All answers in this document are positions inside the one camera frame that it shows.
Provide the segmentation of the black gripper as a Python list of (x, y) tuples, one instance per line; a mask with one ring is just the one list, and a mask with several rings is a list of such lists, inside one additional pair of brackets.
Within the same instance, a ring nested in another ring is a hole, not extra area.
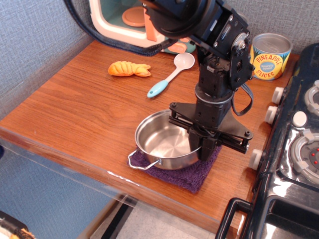
[(190, 149), (199, 152), (200, 161), (209, 161), (220, 145), (246, 153), (253, 133), (233, 116), (231, 108), (230, 97), (222, 101), (198, 97), (195, 104), (173, 102), (169, 122), (187, 130)]

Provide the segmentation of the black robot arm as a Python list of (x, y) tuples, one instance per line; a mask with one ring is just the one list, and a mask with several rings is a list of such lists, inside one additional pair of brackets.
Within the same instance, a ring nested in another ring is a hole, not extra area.
[(247, 151), (252, 132), (236, 120), (234, 94), (251, 90), (250, 32), (246, 20), (221, 0), (146, 0), (154, 28), (169, 39), (188, 38), (196, 45), (199, 80), (196, 103), (173, 102), (169, 121), (187, 130), (198, 158), (207, 161), (216, 147)]

